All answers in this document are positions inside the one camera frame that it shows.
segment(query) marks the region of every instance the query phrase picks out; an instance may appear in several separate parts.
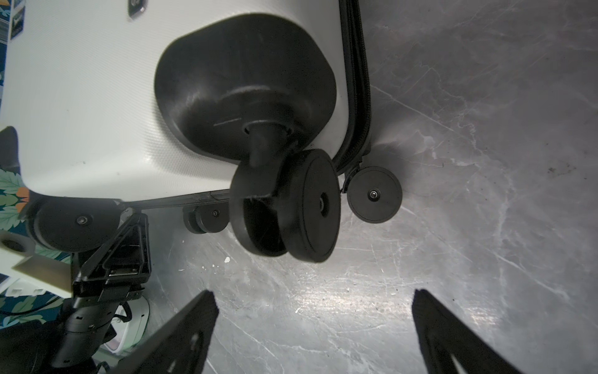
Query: marble surface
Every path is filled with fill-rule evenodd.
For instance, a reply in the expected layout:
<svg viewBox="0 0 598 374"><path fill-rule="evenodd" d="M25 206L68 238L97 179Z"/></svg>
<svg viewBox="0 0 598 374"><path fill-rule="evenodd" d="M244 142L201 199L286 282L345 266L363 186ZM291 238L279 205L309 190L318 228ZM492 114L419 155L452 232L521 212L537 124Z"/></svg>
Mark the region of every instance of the marble surface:
<svg viewBox="0 0 598 374"><path fill-rule="evenodd" d="M148 333L207 288L220 317L204 373L424 373L410 305L427 288L524 373L598 373L598 4L361 8L366 163L397 175L402 208L371 225L343 197L323 264L148 211Z"/></svg>

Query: bolt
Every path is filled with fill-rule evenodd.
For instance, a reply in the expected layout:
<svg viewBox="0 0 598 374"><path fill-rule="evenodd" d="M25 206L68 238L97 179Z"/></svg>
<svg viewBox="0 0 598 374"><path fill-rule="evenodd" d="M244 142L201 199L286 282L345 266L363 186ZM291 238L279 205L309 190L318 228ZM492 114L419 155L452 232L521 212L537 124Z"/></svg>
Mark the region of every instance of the bolt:
<svg viewBox="0 0 598 374"><path fill-rule="evenodd" d="M87 218L84 215L82 215L80 217L77 217L77 224L84 225L84 224L86 224L88 222L89 222L89 218Z"/></svg>

